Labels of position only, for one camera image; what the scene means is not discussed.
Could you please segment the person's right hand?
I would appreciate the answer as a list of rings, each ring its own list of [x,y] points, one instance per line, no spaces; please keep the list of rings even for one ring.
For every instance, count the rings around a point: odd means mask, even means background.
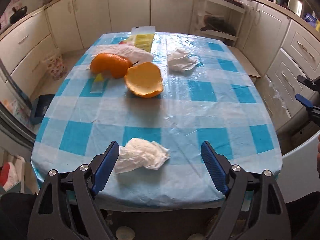
[[[320,175],[320,135],[318,136],[318,145],[317,145],[317,171]]]

